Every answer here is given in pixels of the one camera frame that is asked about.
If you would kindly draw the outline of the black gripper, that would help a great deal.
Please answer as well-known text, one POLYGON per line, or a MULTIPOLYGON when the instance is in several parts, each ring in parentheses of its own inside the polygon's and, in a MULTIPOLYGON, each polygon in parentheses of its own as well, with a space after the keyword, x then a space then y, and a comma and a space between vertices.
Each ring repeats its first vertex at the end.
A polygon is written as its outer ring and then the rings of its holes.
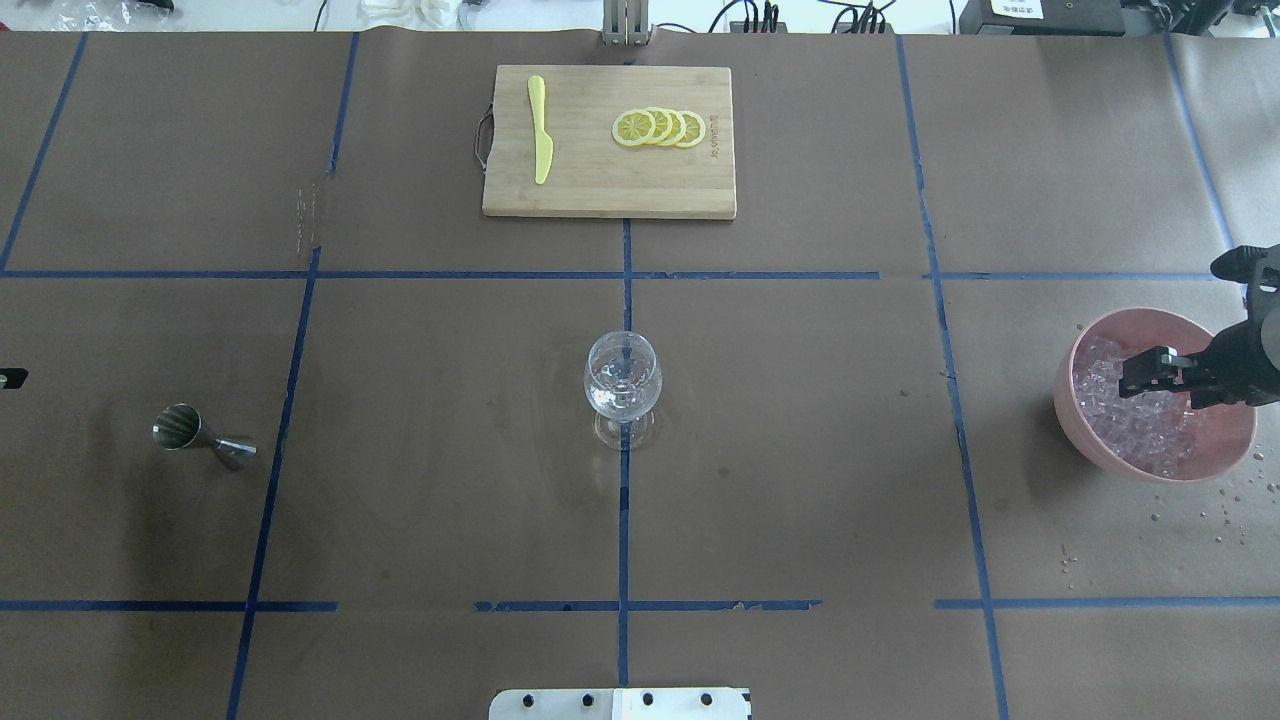
POLYGON ((1156 346, 1123 361, 1120 398, 1151 392, 1185 392, 1188 370, 1190 406, 1244 404, 1260 407, 1279 401, 1279 304, 1276 290, 1251 291, 1248 318, 1216 334, 1189 357, 1156 346))

